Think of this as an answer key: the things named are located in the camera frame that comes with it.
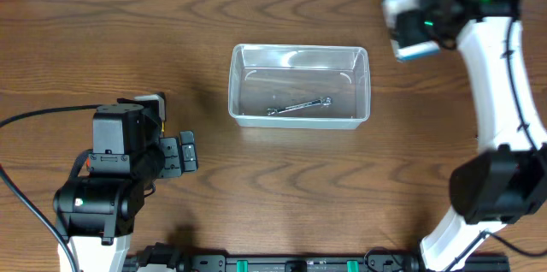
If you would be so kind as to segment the white and teal box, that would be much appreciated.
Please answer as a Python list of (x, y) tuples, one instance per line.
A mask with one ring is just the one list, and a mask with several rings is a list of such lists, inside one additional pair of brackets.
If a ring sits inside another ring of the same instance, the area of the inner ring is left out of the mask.
[(440, 52), (426, 31), (419, 0), (381, 0), (391, 47), (399, 62), (412, 61)]

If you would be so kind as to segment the silver combination wrench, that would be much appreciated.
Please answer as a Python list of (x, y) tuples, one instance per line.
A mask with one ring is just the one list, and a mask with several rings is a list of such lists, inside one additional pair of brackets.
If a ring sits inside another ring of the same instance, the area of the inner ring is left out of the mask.
[(305, 103), (293, 104), (293, 105), (289, 105), (289, 106), (285, 106), (285, 107), (278, 107), (278, 108), (268, 108), (267, 109), (267, 115), (268, 116), (280, 115), (280, 114), (284, 114), (286, 112), (291, 112), (291, 111), (300, 110), (300, 109), (306, 109), (306, 108), (314, 107), (314, 106), (322, 106), (322, 107), (327, 106), (328, 107), (331, 104), (332, 104), (332, 98), (331, 97), (323, 97), (323, 98), (318, 98), (316, 100), (308, 101), (308, 102), (305, 102)]

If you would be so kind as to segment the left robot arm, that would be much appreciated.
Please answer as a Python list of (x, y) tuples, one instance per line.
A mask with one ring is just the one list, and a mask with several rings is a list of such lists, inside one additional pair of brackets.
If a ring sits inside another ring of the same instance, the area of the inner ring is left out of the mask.
[(135, 218), (158, 179), (198, 169), (195, 137), (164, 134), (163, 93), (97, 107), (93, 146), (56, 192), (53, 207), (62, 271), (121, 271)]

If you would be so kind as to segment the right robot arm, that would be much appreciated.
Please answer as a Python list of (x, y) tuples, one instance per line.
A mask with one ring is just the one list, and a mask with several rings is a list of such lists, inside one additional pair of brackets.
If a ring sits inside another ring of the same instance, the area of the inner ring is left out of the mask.
[(381, 0), (396, 59), (459, 52), (477, 120), (478, 153), (450, 176), (450, 207), (406, 271), (506, 271), (478, 247), (546, 200), (546, 130), (521, 47), (521, 0)]

